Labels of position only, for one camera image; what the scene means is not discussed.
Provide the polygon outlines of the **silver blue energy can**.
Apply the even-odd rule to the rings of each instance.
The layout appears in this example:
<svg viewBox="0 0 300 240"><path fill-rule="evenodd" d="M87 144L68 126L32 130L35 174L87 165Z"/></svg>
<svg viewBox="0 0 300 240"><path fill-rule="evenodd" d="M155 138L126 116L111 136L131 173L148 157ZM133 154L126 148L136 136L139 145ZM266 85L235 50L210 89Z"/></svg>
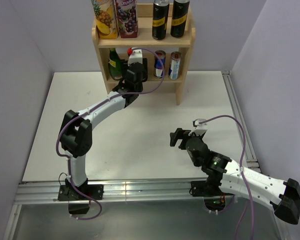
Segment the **silver blue energy can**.
<svg viewBox="0 0 300 240"><path fill-rule="evenodd" d="M166 52L163 50L157 50L155 52L157 57L154 57L154 71L153 74L156 78L163 77L163 68L165 67Z"/></svg>

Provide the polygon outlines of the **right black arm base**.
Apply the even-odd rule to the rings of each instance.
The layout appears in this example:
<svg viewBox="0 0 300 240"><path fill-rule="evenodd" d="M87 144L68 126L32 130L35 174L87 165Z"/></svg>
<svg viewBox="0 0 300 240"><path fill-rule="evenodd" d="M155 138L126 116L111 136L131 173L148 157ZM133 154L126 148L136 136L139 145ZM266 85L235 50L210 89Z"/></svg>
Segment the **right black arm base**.
<svg viewBox="0 0 300 240"><path fill-rule="evenodd" d="M206 180L192 180L190 182L189 194L192 197L202 197L204 207L207 212L216 215L225 212L236 201L235 196L231 193L224 193L218 185L214 185Z"/></svg>

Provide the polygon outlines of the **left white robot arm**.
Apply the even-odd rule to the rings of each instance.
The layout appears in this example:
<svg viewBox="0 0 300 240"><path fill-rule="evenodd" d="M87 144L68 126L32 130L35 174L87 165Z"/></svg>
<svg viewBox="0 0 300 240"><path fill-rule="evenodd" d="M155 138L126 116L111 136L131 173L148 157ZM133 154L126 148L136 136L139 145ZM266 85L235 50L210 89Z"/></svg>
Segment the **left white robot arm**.
<svg viewBox="0 0 300 240"><path fill-rule="evenodd" d="M57 144L61 145L64 154L57 154L69 159L68 181L72 184L69 194L76 200L85 198L88 193L86 154L92 147L94 128L110 115L132 104L148 79L146 58L124 66L123 80L118 82L105 100L79 112L69 110L63 117Z"/></svg>

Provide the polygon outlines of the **green glass bottle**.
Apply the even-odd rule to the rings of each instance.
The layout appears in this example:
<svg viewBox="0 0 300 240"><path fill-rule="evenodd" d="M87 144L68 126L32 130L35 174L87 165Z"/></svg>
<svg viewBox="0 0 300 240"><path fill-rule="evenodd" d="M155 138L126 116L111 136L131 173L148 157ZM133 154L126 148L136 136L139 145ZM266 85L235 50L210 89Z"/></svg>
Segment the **green glass bottle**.
<svg viewBox="0 0 300 240"><path fill-rule="evenodd" d="M115 48L109 49L108 69L113 80L120 81L123 79L121 59Z"/></svg>

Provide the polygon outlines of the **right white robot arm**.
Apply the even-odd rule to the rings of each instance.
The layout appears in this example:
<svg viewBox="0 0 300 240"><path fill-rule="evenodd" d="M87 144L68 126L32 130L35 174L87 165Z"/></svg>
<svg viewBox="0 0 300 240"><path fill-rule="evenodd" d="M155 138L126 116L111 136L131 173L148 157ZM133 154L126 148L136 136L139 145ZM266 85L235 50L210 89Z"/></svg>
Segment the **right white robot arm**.
<svg viewBox="0 0 300 240"><path fill-rule="evenodd" d="M289 178L276 179L240 164L230 157L212 151L203 142L203 135L177 128L169 134L170 146L181 141L180 150L187 151L193 165L206 175L205 180L190 183L194 197L236 195L272 210L282 221L296 225L300 219L300 184Z"/></svg>

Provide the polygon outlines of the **black yellow tonic can front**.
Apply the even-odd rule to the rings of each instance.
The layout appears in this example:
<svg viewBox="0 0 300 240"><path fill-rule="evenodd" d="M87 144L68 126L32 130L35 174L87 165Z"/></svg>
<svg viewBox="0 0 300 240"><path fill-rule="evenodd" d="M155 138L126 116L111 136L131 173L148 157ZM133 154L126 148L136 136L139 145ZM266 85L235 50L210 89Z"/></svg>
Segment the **black yellow tonic can front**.
<svg viewBox="0 0 300 240"><path fill-rule="evenodd" d="M170 2L155 0L152 9L152 37L161 41L166 37Z"/></svg>

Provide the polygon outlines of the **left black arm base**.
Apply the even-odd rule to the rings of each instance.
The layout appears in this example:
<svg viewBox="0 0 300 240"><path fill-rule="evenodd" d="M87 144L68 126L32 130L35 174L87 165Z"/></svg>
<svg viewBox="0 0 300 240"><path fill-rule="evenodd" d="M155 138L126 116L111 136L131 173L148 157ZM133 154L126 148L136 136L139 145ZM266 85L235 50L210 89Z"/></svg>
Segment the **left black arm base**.
<svg viewBox="0 0 300 240"><path fill-rule="evenodd" d="M73 188L71 183L66 179L65 184L59 187L57 200L59 202L75 202L75 201L89 201L89 203L69 203L68 212L71 215L85 215L90 210L91 199L102 200L104 193L103 184L88 184L86 180L83 185Z"/></svg>

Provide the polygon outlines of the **black yellow tonic can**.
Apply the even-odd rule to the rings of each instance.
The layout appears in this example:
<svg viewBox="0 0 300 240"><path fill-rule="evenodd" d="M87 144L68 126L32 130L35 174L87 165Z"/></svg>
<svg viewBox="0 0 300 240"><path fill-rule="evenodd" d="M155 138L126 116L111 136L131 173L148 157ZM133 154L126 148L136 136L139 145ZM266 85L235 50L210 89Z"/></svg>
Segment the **black yellow tonic can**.
<svg viewBox="0 0 300 240"><path fill-rule="evenodd" d="M184 35L190 0L174 0L172 7L170 34L174 38Z"/></svg>
<svg viewBox="0 0 300 240"><path fill-rule="evenodd" d="M170 2L155 0L152 9L152 37L161 41L166 37Z"/></svg>

